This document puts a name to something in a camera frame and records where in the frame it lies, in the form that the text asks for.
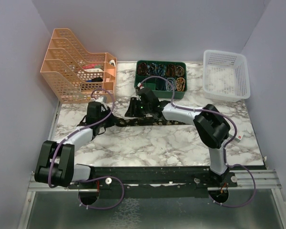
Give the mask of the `black floral necktie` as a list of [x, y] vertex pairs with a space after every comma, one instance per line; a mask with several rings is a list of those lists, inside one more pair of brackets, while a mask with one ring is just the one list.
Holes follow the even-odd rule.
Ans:
[[164, 119], [155, 119], [153, 117], [123, 119], [116, 117], [115, 125], [118, 127], [130, 126], [154, 126], [154, 125], [186, 125], [186, 123], [179, 121], [168, 121]]

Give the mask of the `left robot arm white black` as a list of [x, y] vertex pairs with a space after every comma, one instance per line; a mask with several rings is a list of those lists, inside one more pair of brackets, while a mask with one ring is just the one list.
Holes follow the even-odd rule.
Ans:
[[114, 125], [111, 109], [104, 102], [90, 102], [87, 114], [75, 130], [59, 141], [47, 140], [41, 146], [34, 179], [50, 188], [67, 187], [80, 182], [85, 188], [94, 186], [96, 177], [91, 167], [75, 164], [75, 152], [100, 135], [100, 130]]

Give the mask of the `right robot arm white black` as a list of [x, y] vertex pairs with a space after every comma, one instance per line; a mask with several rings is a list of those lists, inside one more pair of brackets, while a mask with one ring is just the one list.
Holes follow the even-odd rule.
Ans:
[[196, 109], [173, 105], [168, 100], [160, 101], [147, 87], [136, 88], [136, 94], [136, 97], [130, 99], [124, 116], [139, 118], [151, 115], [156, 120], [177, 121], [195, 126], [201, 141], [209, 149], [210, 183], [219, 187], [226, 182], [229, 169], [226, 165], [224, 144], [229, 136], [230, 125], [214, 105], [208, 104], [204, 108]]

